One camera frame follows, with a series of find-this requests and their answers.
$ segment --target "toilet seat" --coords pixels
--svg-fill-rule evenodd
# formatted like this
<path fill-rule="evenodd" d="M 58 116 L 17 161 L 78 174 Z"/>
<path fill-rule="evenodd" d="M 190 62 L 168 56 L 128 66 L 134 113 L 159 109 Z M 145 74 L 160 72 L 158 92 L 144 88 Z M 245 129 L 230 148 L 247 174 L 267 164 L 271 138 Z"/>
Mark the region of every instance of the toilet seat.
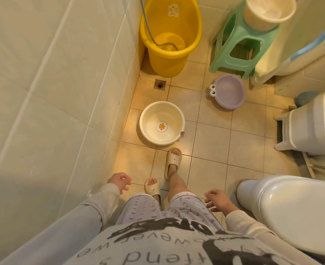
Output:
<path fill-rule="evenodd" d="M 325 181 L 275 177 L 261 188 L 259 221 L 294 247 L 325 255 Z"/>

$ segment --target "person's left hand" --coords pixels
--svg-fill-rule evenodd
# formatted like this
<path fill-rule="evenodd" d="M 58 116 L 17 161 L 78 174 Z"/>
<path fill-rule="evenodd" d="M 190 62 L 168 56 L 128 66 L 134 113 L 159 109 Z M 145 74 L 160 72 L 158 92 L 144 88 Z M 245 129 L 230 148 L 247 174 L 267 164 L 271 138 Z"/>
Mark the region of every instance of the person's left hand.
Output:
<path fill-rule="evenodd" d="M 121 194 L 123 190 L 129 190 L 127 185 L 132 184 L 132 178 L 124 172 L 113 174 L 111 178 L 108 179 L 107 183 L 113 183 L 118 188 Z"/>

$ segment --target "sticker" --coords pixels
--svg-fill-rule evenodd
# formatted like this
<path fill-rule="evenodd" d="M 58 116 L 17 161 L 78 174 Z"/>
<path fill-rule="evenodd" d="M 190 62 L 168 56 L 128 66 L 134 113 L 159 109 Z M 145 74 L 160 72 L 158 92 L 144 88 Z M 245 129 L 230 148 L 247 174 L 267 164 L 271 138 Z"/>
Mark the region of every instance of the sticker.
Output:
<path fill-rule="evenodd" d="M 172 5 L 170 5 L 167 10 L 167 15 L 169 17 L 179 17 L 180 9 L 178 8 L 178 4 L 173 3 Z"/>
<path fill-rule="evenodd" d="M 167 130 L 167 124 L 163 121 L 158 122 L 158 124 L 156 125 L 157 130 L 160 133 L 163 133 Z"/>

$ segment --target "toilet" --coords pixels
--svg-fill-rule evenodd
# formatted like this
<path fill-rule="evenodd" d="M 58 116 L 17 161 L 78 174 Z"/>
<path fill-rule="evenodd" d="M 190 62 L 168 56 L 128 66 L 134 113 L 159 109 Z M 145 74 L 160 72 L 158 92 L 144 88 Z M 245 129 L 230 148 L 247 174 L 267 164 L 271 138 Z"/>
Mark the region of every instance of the toilet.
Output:
<path fill-rule="evenodd" d="M 297 249 L 325 256 L 325 181 L 271 176 L 242 181 L 240 205 Z"/>

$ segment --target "tiled wall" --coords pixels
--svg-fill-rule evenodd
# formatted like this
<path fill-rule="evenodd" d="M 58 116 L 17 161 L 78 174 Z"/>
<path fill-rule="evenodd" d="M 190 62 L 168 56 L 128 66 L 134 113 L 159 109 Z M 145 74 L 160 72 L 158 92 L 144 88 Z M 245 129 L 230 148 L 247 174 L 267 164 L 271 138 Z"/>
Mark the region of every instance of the tiled wall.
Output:
<path fill-rule="evenodd" d="M 0 260 L 112 171 L 139 0 L 0 0 Z"/>
<path fill-rule="evenodd" d="M 295 98 L 306 91 L 325 92 L 325 55 L 300 71 L 276 78 L 277 95 Z"/>
<path fill-rule="evenodd" d="M 227 15 L 243 0 L 197 0 L 202 16 L 202 36 L 214 38 Z"/>

